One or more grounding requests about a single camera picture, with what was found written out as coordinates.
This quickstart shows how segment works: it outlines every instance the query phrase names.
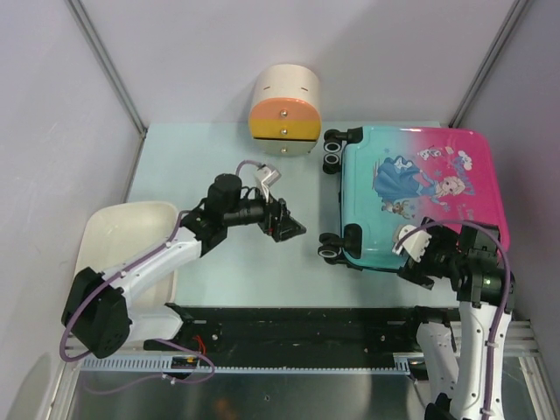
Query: white bracket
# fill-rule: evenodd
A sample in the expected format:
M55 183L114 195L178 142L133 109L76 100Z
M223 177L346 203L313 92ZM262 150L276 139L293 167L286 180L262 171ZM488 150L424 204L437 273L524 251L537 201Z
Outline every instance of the white bracket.
M395 236L393 237L393 242L395 246L393 247L393 253L397 254L398 256L403 254L403 249L410 255L410 257L420 263L424 252L426 251L426 247L430 243L431 235L428 232L421 230L413 234L410 238L406 239L400 247L397 247L396 244L408 233L412 232L417 227L414 225L405 225L400 226L396 232Z

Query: white tray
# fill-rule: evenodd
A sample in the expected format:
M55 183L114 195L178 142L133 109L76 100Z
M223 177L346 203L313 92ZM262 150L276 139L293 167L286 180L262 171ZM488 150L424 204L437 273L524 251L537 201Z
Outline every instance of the white tray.
M76 273L86 267L101 271L113 267L162 241L173 229L177 208L163 201L126 203L103 208L86 225L76 262ZM151 308L175 298L177 271L148 289L133 304Z

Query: black wheel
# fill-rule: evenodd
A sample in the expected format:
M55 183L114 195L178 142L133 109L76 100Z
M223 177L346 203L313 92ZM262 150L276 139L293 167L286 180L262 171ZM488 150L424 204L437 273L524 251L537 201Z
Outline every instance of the black wheel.
M342 142L340 140L325 140L323 150L327 153L338 153L342 150Z
M340 248L334 247L333 245L322 245L317 249L318 256L322 256L325 259L336 258L340 254Z
M340 157L334 153L327 153L323 156L323 172L333 175L340 172Z
M340 241L340 236L337 234L320 234L318 241L321 242L321 245L332 245Z
M328 129L327 131L325 131L325 134L323 135L323 139L329 140L331 137L335 137L337 134L340 133L339 129Z

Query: cartoon print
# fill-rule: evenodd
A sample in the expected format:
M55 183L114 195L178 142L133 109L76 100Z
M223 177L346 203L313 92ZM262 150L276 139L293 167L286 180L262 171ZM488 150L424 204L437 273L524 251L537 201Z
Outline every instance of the cartoon print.
M463 163L463 167L467 171L470 171L473 168L473 160L471 159L471 157L467 155L464 150L459 150L457 154L461 156L461 162Z
M415 176L422 177L423 182ZM398 200L423 196L429 197L436 204L446 206L447 203L439 201L440 198L449 194L459 195L465 188L465 183L458 177L445 177L441 181L431 179L411 160L402 156L395 159L387 157L374 171L374 189L377 195L383 203L392 203L393 206Z
M407 207L408 205L409 205L409 201L407 199L404 199L400 203L397 202L391 203L389 201L383 201L383 206L381 206L381 210L383 212L391 212L393 214L398 214L399 216L402 216L404 219L409 220L410 216L404 210L405 207Z
M433 146L429 149L420 150L417 155L423 160L428 160L430 157L439 158L441 156L441 151L439 149L433 149Z

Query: cartoon princess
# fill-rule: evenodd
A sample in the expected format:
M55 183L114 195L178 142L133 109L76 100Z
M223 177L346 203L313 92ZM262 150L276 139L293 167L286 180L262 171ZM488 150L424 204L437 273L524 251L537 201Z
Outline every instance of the cartoon princess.
M420 174L428 185L416 180L417 174ZM443 181L435 181L411 160L397 156L395 159L387 157L377 168L374 189L383 202L394 203L397 200L426 196L432 202L445 206L447 203L439 199L449 194L461 194L465 190L465 183L458 177L445 177Z

